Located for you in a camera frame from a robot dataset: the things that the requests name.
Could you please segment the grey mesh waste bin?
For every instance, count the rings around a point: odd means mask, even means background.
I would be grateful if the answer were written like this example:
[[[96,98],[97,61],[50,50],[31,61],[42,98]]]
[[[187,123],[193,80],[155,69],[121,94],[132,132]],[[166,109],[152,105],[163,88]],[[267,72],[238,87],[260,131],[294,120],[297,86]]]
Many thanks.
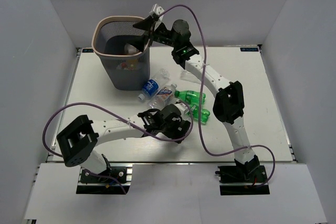
[[[109,16],[98,22],[91,47],[108,77],[118,90],[140,91],[150,78],[150,50],[127,53],[125,46],[144,31],[133,25],[144,20],[138,16]]]

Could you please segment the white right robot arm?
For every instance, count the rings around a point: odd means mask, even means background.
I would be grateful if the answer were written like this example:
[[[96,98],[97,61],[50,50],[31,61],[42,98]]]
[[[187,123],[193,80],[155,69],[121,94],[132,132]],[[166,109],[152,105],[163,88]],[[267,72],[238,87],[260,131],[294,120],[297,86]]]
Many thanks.
[[[226,128],[234,148],[236,168],[231,176],[245,182],[256,175],[259,159],[250,148],[244,126],[243,86],[239,81],[231,82],[222,77],[211,66],[206,64],[206,57],[190,42],[191,32],[187,21],[176,20],[171,29],[159,22],[158,17],[151,17],[133,24],[133,28],[142,30],[143,34],[131,40],[130,44],[139,51],[146,46],[158,42],[173,48],[172,57],[176,64],[190,72],[201,86],[207,87],[214,96],[213,113]]]

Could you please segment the clear bottle blue label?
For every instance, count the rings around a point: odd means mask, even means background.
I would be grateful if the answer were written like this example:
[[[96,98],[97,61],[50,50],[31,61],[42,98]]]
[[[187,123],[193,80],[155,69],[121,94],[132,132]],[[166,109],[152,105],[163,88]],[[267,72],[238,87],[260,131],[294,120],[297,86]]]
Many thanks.
[[[138,95],[140,102],[150,100],[168,82],[170,73],[166,69],[160,69],[142,87]]]

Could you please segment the green plastic bottle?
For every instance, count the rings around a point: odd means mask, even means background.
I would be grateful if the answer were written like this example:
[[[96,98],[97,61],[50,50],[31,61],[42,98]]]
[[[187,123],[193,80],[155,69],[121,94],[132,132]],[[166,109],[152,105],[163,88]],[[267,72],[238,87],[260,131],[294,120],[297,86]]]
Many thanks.
[[[206,94],[202,93],[200,94],[197,91],[192,91],[192,90],[185,90],[185,91],[178,91],[176,90],[174,92],[174,95],[176,98],[188,103],[188,104],[198,104],[199,101],[201,100],[201,104],[204,104]]]
[[[195,121],[197,121],[198,120],[198,118],[201,118],[201,123],[202,124],[206,124],[207,123],[207,121],[208,121],[208,119],[209,119],[209,117],[210,117],[210,111],[209,110],[207,110],[207,109],[201,109],[201,112],[199,113],[199,106],[198,106],[198,104],[189,104],[189,107],[190,107],[190,112],[187,114],[187,115],[193,115],[193,119],[195,120]]]

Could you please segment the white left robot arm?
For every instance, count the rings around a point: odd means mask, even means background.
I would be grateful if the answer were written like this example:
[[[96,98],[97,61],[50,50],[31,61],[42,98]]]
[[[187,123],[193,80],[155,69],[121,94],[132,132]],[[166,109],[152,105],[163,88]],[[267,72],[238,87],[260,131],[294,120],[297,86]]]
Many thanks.
[[[101,182],[110,178],[111,168],[103,154],[95,147],[103,143],[127,138],[164,135],[167,142],[182,142],[192,124],[182,118],[180,109],[169,104],[163,109],[148,109],[126,120],[96,121],[86,114],[76,117],[58,135],[57,142],[67,167],[81,166]]]

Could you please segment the clear bottle orange label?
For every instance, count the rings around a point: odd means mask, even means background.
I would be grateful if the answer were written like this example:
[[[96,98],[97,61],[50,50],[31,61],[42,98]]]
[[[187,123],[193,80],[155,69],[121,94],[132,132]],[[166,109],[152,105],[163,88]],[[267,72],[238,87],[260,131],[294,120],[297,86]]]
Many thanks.
[[[164,86],[148,103],[148,106],[152,109],[162,110],[174,98],[176,88],[177,84],[175,83]]]

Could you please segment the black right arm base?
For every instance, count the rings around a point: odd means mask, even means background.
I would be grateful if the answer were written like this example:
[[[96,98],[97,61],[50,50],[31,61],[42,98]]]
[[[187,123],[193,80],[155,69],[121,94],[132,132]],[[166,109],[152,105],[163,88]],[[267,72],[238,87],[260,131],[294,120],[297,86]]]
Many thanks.
[[[215,175],[219,178],[221,196],[270,194],[264,165],[260,165],[248,178],[240,174],[236,166],[219,166]]]

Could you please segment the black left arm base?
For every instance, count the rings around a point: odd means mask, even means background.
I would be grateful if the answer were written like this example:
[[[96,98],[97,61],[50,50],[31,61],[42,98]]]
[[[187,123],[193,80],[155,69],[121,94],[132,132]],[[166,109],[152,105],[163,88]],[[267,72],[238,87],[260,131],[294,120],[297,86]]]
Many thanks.
[[[93,176],[81,168],[77,183],[78,195],[125,195],[132,179],[132,164],[110,163],[110,171],[103,177]]]

